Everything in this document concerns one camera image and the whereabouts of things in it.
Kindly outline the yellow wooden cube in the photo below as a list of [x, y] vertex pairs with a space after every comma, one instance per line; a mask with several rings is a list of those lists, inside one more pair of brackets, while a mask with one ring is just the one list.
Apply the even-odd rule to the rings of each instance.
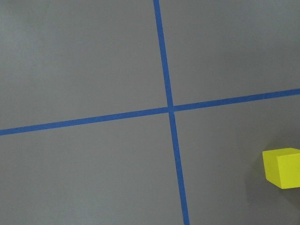
[[284, 148], [262, 152], [266, 180], [280, 189], [300, 186], [300, 150]]

